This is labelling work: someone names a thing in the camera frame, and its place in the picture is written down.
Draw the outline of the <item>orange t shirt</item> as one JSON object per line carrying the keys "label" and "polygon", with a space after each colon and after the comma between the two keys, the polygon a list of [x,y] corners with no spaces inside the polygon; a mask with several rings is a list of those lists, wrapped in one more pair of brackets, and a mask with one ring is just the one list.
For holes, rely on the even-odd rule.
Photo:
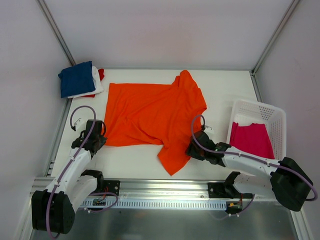
{"label": "orange t shirt", "polygon": [[203,93],[187,70],[172,84],[110,83],[106,145],[161,145],[157,157],[172,176],[190,160],[185,153],[190,137],[201,130],[195,117],[206,109]]}

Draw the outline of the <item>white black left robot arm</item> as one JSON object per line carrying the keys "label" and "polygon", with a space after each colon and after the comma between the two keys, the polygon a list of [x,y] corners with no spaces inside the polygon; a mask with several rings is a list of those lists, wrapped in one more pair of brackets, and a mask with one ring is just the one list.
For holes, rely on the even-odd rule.
{"label": "white black left robot arm", "polygon": [[85,130],[72,144],[61,172],[44,189],[31,197],[32,227],[49,234],[67,234],[82,202],[92,193],[104,191],[100,170],[87,169],[93,156],[105,145],[106,125],[101,120],[88,120]]}

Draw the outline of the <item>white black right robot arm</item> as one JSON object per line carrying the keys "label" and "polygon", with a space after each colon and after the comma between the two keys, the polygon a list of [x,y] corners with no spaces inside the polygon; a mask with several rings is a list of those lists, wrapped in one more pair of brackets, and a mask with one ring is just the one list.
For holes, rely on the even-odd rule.
{"label": "white black right robot arm", "polygon": [[232,170],[220,191],[228,198],[239,194],[264,196],[294,212],[300,211],[305,202],[318,198],[312,180],[289,157],[263,158],[224,142],[214,143],[203,130],[191,134],[186,154]]}

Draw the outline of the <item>magenta t shirt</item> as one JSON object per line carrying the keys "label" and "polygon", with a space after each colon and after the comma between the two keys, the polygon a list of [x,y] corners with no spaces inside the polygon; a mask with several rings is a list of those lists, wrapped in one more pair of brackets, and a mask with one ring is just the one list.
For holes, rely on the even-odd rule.
{"label": "magenta t shirt", "polygon": [[252,123],[240,126],[233,122],[229,144],[241,151],[262,158],[275,159],[272,144],[264,124]]}

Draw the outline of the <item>white plastic basket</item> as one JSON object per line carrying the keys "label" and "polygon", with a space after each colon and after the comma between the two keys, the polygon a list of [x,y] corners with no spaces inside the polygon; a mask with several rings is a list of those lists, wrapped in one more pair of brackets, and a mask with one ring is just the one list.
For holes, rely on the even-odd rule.
{"label": "white plastic basket", "polygon": [[238,99],[226,142],[249,154],[282,160],[287,154],[286,113],[273,105]]}

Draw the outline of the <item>folded blue t shirt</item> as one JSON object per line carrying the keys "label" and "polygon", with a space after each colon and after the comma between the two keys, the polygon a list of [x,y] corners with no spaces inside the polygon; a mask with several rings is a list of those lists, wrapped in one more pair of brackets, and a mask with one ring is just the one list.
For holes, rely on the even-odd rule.
{"label": "folded blue t shirt", "polygon": [[67,98],[93,92],[96,87],[92,75],[92,66],[92,61],[87,61],[63,69],[58,74],[60,97]]}

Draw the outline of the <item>aluminium mounting rail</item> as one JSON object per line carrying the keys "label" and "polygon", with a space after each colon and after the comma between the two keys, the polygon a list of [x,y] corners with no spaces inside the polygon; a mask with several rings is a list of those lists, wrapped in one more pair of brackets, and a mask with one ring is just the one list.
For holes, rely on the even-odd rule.
{"label": "aluminium mounting rail", "polygon": [[161,179],[112,179],[120,181],[120,199],[139,200],[226,200],[245,198],[209,198],[207,183],[222,183],[209,180],[161,180]]}

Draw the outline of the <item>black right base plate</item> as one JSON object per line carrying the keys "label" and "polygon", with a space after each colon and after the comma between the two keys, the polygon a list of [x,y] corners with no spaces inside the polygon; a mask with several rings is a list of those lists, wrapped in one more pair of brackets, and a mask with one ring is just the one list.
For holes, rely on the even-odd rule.
{"label": "black right base plate", "polygon": [[208,182],[207,192],[210,199],[251,199],[252,193],[240,193],[231,184],[224,182]]}

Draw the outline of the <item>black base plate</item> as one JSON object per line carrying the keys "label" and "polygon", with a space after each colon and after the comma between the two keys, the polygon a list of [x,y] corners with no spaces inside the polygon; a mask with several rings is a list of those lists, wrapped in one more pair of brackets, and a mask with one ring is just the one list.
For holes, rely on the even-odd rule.
{"label": "black base plate", "polygon": [[102,180],[99,184],[97,189],[94,191],[94,193],[102,193],[103,195],[105,192],[119,195],[120,192],[120,181],[119,180]]}
{"label": "black base plate", "polygon": [[210,199],[251,199],[252,193],[240,193],[231,184],[224,182],[208,182],[207,192]]}

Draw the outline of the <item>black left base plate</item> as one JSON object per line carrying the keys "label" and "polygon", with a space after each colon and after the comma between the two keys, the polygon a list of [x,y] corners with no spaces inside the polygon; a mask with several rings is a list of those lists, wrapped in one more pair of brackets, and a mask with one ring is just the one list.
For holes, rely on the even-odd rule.
{"label": "black left base plate", "polygon": [[97,189],[94,191],[94,193],[102,193],[103,195],[105,192],[119,195],[120,192],[120,181],[119,180],[102,180],[99,184]]}

